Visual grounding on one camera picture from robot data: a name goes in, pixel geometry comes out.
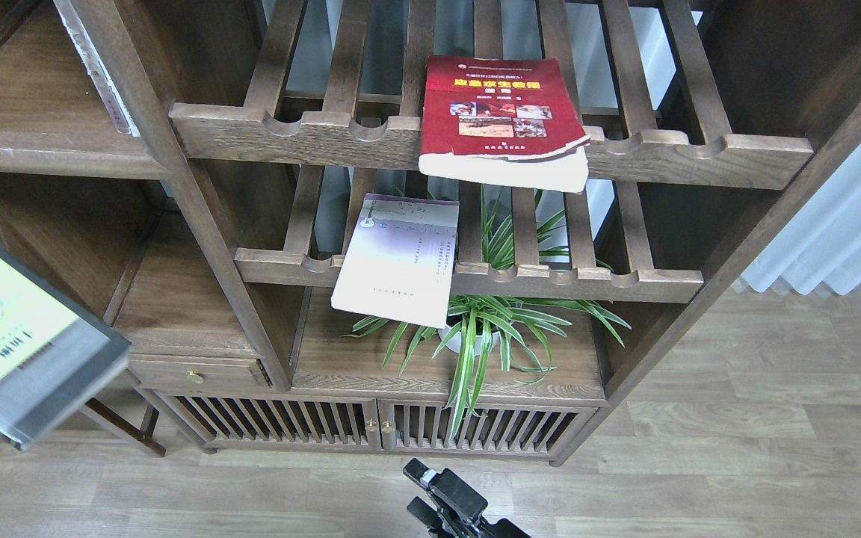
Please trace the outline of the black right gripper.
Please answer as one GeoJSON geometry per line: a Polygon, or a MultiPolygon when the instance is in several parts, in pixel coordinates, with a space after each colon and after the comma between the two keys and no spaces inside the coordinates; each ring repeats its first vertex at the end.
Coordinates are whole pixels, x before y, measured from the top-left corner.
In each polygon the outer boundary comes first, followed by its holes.
{"type": "Polygon", "coordinates": [[[486,521],[482,513],[488,501],[451,469],[437,472],[420,460],[412,459],[403,467],[403,474],[420,486],[434,503],[431,507],[423,498],[415,497],[407,505],[407,511],[427,528],[430,537],[461,537],[461,531],[468,531],[469,537],[530,537],[508,519],[499,519],[496,523],[486,521]]]}

